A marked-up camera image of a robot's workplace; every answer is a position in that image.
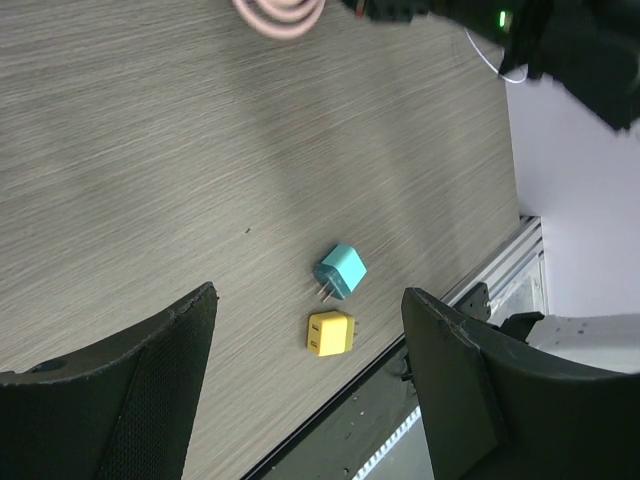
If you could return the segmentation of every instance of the white wall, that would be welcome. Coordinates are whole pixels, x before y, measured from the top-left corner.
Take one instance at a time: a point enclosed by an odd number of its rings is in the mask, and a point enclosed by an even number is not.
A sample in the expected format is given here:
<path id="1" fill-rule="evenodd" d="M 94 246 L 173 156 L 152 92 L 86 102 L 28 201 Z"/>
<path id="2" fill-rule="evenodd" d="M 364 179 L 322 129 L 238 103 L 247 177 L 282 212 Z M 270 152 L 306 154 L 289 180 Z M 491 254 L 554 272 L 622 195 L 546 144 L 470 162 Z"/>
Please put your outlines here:
<path id="1" fill-rule="evenodd" d="M 550 82 L 507 96 L 521 209 L 543 218 L 551 311 L 640 313 L 640 141 Z"/>

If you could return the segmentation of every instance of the white cable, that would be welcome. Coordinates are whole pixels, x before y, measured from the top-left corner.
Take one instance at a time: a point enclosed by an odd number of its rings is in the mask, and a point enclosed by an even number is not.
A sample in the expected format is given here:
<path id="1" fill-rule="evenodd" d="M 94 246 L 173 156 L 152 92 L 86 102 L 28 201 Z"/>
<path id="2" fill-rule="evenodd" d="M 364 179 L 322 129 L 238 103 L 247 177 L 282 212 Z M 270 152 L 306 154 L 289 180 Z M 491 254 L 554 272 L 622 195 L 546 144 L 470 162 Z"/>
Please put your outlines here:
<path id="1" fill-rule="evenodd" d="M 487 64 L 487 66 L 491 69 L 493 73 L 498 75 L 505 82 L 513 83 L 514 85 L 518 85 L 520 83 L 525 82 L 525 80 L 527 79 L 527 75 L 524 73 L 524 71 L 522 71 L 522 68 L 520 69 L 520 71 L 522 72 L 522 78 L 519 80 L 513 80 L 511 78 L 505 77 L 504 75 L 500 75 L 500 72 L 498 72 L 498 69 L 493 66 L 493 64 L 489 61 L 489 59 L 485 56 L 485 54 L 482 53 L 482 51 L 478 48 L 478 46 L 476 45 L 476 42 L 473 41 L 473 38 L 471 38 L 471 34 L 469 33 L 469 30 L 465 28 L 464 31 L 467 34 L 467 38 L 469 39 L 469 42 L 471 42 L 471 46 L 473 47 L 473 49 L 477 52 L 478 55 L 480 55 L 480 58 L 484 61 L 484 63 Z"/>

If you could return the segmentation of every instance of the metal prongs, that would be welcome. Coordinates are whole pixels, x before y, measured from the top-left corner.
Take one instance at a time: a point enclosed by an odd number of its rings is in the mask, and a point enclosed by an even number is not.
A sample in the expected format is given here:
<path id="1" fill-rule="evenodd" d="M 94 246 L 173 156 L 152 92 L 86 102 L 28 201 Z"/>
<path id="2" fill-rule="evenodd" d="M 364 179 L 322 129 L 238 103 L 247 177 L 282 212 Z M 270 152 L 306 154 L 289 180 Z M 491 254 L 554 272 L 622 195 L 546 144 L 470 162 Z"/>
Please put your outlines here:
<path id="1" fill-rule="evenodd" d="M 323 287 L 320 289 L 320 291 L 318 292 L 318 295 L 320 295 L 320 297 L 322 298 L 322 303 L 329 300 L 329 297 L 333 295 L 334 290 L 328 290 L 328 288 L 329 288 L 329 282 L 325 283 Z"/>

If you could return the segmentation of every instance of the yellow power adapter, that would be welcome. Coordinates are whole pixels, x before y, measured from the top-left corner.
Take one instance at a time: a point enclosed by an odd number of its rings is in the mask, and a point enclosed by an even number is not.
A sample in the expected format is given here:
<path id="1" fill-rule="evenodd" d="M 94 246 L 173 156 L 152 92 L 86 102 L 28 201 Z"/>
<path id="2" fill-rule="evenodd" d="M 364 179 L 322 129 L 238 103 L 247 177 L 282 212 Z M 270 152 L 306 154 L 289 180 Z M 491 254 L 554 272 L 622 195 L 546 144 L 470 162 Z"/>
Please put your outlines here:
<path id="1" fill-rule="evenodd" d="M 309 317 L 307 348 L 319 357 L 348 352 L 355 328 L 355 318 L 344 312 L 314 313 Z"/>

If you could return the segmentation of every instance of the cable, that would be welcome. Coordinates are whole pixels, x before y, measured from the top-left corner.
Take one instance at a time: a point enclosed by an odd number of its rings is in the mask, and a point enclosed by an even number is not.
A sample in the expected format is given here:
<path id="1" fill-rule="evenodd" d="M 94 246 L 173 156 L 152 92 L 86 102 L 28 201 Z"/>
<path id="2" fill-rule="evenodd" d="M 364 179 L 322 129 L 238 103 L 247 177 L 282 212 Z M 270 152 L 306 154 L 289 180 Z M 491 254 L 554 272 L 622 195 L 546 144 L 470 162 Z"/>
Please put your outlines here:
<path id="1" fill-rule="evenodd" d="M 498 72 L 498 69 L 493 66 L 493 64 L 489 61 L 489 59 L 478 48 L 478 46 L 476 45 L 476 42 L 473 41 L 473 38 L 471 38 L 471 34 L 469 33 L 469 30 L 465 28 L 464 31 L 467 34 L 467 38 L 469 39 L 469 42 L 471 42 L 471 46 L 473 47 L 473 49 L 478 53 L 478 55 L 480 55 L 480 58 L 484 61 L 484 63 L 487 64 L 487 66 L 491 69 L 491 71 L 493 71 L 493 73 L 498 75 L 505 82 L 512 83 L 514 85 L 518 85 L 520 83 L 524 83 L 525 82 L 525 80 L 527 79 L 527 75 L 524 73 L 524 71 L 522 71 L 522 69 L 520 69 L 520 71 L 522 72 L 522 78 L 519 79 L 519 80 L 513 80 L 511 78 L 505 77 L 504 75 L 500 75 L 500 72 Z"/>
<path id="2" fill-rule="evenodd" d="M 311 30 L 324 3 L 325 0 L 233 0 L 245 22 L 277 40 L 297 38 Z"/>

